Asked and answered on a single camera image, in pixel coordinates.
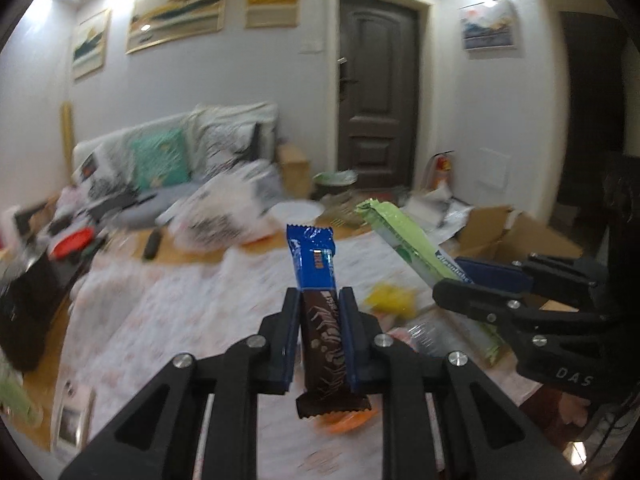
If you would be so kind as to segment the green candy stick pack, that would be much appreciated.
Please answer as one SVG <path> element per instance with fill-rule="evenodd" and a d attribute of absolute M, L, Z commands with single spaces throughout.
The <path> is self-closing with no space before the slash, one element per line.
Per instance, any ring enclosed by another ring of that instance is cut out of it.
<path fill-rule="evenodd" d="M 446 278 L 473 283 L 462 267 L 433 244 L 421 227 L 393 203 L 369 198 L 356 206 L 356 213 L 408 263 L 432 290 L 432 295 L 435 295 L 435 285 Z M 440 307 L 435 310 L 449 325 L 450 333 L 456 333 L 483 365 L 492 367 L 502 358 L 506 344 L 494 328 Z"/>

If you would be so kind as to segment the yellow snack packet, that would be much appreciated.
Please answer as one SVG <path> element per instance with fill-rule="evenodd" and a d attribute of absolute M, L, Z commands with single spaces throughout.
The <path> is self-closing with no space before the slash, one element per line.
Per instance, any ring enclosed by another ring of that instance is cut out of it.
<path fill-rule="evenodd" d="M 375 284 L 364 303 L 372 311 L 400 316 L 406 320 L 414 318 L 418 312 L 416 291 L 390 283 Z"/>

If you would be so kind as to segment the orange sausage snack packet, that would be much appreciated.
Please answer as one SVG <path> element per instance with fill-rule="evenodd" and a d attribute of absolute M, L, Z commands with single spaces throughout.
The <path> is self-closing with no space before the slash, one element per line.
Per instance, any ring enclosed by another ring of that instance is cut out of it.
<path fill-rule="evenodd" d="M 352 434 L 373 422 L 378 414 L 378 408 L 358 412 L 335 412 L 316 417 L 314 426 L 324 434 Z"/>

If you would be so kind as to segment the blue brown chocolate bar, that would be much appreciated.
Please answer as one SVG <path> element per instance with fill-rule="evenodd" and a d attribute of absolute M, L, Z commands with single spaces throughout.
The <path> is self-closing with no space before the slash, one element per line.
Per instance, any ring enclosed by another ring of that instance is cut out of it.
<path fill-rule="evenodd" d="M 300 293 L 305 391 L 296 399 L 297 414 L 311 418 L 369 411 L 369 399 L 353 392 L 347 381 L 333 265 L 333 230 L 289 224 L 286 240 Z"/>

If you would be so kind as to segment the brown cardboard box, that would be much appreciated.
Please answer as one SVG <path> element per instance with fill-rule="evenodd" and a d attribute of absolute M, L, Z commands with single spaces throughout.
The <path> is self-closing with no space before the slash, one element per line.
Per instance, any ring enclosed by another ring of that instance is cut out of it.
<path fill-rule="evenodd" d="M 531 252 L 539 255 L 578 258 L 582 248 L 525 212 L 510 206 L 474 208 L 466 226 L 456 235 L 457 246 L 450 255 L 477 257 L 508 263 L 525 259 Z M 533 292 L 509 292 L 520 296 L 529 307 L 542 310 L 574 312 L 560 300 Z"/>

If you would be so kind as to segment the clear dark snack packet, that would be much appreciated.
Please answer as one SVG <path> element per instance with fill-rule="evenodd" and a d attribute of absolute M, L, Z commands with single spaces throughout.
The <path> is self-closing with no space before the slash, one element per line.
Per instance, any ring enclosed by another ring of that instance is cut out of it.
<path fill-rule="evenodd" d="M 459 335 L 452 325 L 438 316 L 421 316 L 405 326 L 409 334 L 410 346 L 433 358 L 446 358 L 449 353 L 461 351 L 474 358 L 472 347 Z"/>

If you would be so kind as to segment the white smartphone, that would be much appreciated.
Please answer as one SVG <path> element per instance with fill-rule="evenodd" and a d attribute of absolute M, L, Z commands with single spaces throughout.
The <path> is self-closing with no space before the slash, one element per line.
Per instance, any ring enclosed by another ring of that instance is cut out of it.
<path fill-rule="evenodd" d="M 53 452 L 58 457 L 70 460 L 86 446 L 95 398 L 93 388 L 71 379 L 63 382 L 52 440 Z"/>

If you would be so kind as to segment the tissue box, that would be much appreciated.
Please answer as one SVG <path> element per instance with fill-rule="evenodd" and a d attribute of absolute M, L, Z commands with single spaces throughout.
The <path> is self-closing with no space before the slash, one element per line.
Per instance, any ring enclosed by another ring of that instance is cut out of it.
<path fill-rule="evenodd" d="M 454 197 L 446 183 L 431 191 L 412 192 L 402 207 L 405 214 L 427 231 L 445 228 L 459 231 L 472 210 L 471 205 Z"/>

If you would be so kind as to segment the pink patterned tablecloth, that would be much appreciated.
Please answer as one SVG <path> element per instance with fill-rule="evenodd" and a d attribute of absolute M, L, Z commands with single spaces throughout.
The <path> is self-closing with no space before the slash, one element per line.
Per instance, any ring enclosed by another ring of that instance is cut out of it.
<path fill-rule="evenodd" d="M 164 266 L 99 255 L 74 287 L 60 381 L 96 395 L 97 434 L 176 354 L 216 356 L 258 331 L 296 283 L 287 249 L 252 255 L 232 248 L 218 264 Z M 330 434 L 296 413 L 303 390 L 258 402 L 257 472 L 263 479 L 377 479 L 382 419 Z"/>

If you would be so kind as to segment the red fire extinguisher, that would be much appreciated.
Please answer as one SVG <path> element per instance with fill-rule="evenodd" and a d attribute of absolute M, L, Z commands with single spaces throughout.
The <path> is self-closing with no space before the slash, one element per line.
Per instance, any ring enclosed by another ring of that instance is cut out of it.
<path fill-rule="evenodd" d="M 434 154 L 427 163 L 423 178 L 423 187 L 433 191 L 441 183 L 447 183 L 452 170 L 452 155 L 454 151 L 444 151 Z"/>

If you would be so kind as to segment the green drink cup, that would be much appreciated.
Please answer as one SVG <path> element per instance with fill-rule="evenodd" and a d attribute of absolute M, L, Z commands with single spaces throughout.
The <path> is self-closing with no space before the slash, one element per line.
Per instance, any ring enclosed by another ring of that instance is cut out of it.
<path fill-rule="evenodd" d="M 28 395 L 23 385 L 22 374 L 14 370 L 1 353 L 0 363 L 1 411 L 27 427 L 39 427 L 42 408 Z"/>

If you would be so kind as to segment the black electric kettle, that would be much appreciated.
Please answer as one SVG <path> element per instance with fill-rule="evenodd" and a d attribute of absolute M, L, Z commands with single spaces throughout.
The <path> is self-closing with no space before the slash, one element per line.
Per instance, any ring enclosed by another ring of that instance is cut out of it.
<path fill-rule="evenodd" d="M 45 252 L 11 262 L 1 275 L 1 349 L 19 372 L 38 366 L 56 298 L 58 281 Z"/>

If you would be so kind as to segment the black remote control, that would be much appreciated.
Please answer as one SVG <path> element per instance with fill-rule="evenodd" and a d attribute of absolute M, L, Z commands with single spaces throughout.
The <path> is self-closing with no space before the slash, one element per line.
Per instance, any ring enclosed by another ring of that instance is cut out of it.
<path fill-rule="evenodd" d="M 163 231 L 161 228 L 156 228 L 151 231 L 146 244 L 142 252 L 142 259 L 145 261 L 152 261 L 156 258 L 158 251 L 160 250 L 160 243 L 163 239 Z"/>

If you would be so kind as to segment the glass ashtray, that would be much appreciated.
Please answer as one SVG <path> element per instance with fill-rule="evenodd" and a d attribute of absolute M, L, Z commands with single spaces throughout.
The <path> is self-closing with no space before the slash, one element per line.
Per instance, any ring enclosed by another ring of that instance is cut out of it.
<path fill-rule="evenodd" d="M 357 229 L 364 225 L 364 220 L 358 214 L 357 207 L 367 199 L 366 196 L 346 191 L 340 194 L 326 194 L 320 200 L 324 207 L 320 219 L 330 226 L 346 226 L 349 229 Z"/>

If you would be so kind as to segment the red round lid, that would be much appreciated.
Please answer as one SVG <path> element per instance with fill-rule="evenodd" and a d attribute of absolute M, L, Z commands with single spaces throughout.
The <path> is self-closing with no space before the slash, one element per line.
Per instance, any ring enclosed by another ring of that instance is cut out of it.
<path fill-rule="evenodd" d="M 73 233 L 66 234 L 58 242 L 53 244 L 49 252 L 52 260 L 62 260 L 74 252 L 82 252 L 96 238 L 96 231 L 91 226 L 86 226 Z"/>

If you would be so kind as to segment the green rimmed trash bin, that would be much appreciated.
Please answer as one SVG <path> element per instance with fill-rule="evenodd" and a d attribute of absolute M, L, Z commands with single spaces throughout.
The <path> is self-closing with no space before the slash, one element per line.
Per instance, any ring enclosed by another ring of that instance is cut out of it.
<path fill-rule="evenodd" d="M 351 190 L 358 181 L 354 170 L 319 172 L 312 178 L 311 197 L 321 200 L 327 195 L 340 195 Z"/>

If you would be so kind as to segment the white plastic bowl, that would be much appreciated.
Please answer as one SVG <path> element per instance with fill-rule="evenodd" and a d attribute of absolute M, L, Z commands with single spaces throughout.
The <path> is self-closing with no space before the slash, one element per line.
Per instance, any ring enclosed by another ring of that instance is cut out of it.
<path fill-rule="evenodd" d="M 324 207 L 314 200 L 284 200 L 269 209 L 270 216 L 281 226 L 313 226 L 324 213 Z"/>

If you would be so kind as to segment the white printed plastic bag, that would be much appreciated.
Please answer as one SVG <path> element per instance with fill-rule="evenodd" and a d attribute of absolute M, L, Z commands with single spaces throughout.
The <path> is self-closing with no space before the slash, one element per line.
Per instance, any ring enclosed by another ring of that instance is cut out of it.
<path fill-rule="evenodd" d="M 156 218 L 182 252 L 257 242 L 282 229 L 270 209 L 284 199 L 277 167 L 263 159 L 215 174 Z"/>

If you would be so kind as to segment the mountain canvas painting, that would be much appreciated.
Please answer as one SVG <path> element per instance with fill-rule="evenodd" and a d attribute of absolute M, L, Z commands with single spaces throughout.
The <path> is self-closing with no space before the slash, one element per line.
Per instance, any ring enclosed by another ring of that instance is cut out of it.
<path fill-rule="evenodd" d="M 460 10 L 464 50 L 514 48 L 516 14 L 510 0 L 490 0 Z"/>

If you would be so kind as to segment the small cardboard box by sofa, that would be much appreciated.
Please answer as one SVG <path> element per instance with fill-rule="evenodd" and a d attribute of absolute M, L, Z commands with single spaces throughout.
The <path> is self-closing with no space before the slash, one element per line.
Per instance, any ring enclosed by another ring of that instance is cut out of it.
<path fill-rule="evenodd" d="M 277 147 L 277 163 L 285 192 L 293 198 L 306 198 L 311 194 L 310 161 L 293 143 Z"/>

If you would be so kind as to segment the white red-square cushion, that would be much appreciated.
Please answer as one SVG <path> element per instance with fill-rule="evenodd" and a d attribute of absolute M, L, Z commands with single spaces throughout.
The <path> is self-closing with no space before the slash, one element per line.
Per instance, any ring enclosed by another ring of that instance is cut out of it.
<path fill-rule="evenodd" d="M 90 202 L 126 191 L 128 183 L 121 171 L 112 164 L 107 150 L 99 145 L 73 173 L 74 183 Z"/>

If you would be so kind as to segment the teal tree cushion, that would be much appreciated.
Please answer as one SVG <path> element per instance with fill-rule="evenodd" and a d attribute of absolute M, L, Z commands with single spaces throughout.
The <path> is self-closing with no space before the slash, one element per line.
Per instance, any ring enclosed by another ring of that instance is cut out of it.
<path fill-rule="evenodd" d="M 153 133 L 133 140 L 134 185 L 140 191 L 168 188 L 191 180 L 186 140 L 181 129 Z"/>

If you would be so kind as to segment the grey sofa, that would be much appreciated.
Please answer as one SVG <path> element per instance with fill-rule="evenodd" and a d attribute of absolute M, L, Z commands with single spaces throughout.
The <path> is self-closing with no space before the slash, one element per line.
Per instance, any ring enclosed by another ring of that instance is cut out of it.
<path fill-rule="evenodd" d="M 270 166 L 278 119 L 271 102 L 199 105 L 77 144 L 73 180 L 92 204 L 131 198 L 116 214 L 116 226 L 149 229 L 216 174 L 251 162 Z"/>

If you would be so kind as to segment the dark brown door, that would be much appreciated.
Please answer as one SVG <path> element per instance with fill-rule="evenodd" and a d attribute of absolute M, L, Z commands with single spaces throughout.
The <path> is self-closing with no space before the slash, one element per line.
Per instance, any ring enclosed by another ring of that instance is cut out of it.
<path fill-rule="evenodd" d="M 396 188 L 413 170 L 419 15 L 381 0 L 340 0 L 337 168 L 360 188 Z"/>

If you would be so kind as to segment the white black-tree cushion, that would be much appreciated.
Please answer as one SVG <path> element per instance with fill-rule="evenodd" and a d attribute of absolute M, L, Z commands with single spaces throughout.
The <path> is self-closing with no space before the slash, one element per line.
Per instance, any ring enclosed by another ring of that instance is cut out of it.
<path fill-rule="evenodd" d="M 198 172 L 213 177 L 240 162 L 254 162 L 259 157 L 258 122 L 228 122 L 204 129 L 196 146 Z"/>

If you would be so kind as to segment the yellow rolled mat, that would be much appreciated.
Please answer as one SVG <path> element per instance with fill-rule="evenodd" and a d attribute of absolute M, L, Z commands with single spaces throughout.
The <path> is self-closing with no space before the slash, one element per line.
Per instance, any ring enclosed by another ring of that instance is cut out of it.
<path fill-rule="evenodd" d="M 65 160 L 67 180 L 73 180 L 74 162 L 73 152 L 75 147 L 75 133 L 73 122 L 73 105 L 70 101 L 64 101 L 60 106 L 60 129 L 62 136 L 62 150 Z"/>

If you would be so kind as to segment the small left painting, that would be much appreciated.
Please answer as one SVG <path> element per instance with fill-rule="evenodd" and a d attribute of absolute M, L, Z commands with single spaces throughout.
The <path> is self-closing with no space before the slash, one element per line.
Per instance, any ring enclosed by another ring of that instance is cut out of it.
<path fill-rule="evenodd" d="M 81 22 L 74 33 L 73 80 L 85 78 L 104 65 L 111 11 L 103 10 Z"/>

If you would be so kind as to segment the wide landscape painting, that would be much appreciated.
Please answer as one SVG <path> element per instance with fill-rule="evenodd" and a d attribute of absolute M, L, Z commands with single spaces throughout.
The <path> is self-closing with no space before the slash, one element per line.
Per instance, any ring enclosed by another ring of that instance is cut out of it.
<path fill-rule="evenodd" d="M 134 0 L 126 53 L 220 32 L 226 0 Z"/>

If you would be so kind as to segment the white wall panel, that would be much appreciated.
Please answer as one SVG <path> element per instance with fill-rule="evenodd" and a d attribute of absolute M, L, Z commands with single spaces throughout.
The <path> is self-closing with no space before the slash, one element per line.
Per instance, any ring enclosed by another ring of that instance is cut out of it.
<path fill-rule="evenodd" d="M 480 183 L 488 188 L 503 191 L 508 183 L 511 157 L 490 148 L 480 148 L 478 162 L 480 163 L 478 175 Z"/>

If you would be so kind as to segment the light switch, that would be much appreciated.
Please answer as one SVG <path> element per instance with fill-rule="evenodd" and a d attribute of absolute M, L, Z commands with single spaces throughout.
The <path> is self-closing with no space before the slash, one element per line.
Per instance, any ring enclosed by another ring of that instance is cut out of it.
<path fill-rule="evenodd" d="M 318 41 L 303 42 L 299 48 L 300 54 L 318 54 L 322 51 L 323 51 L 323 44 L 322 42 L 318 42 Z"/>

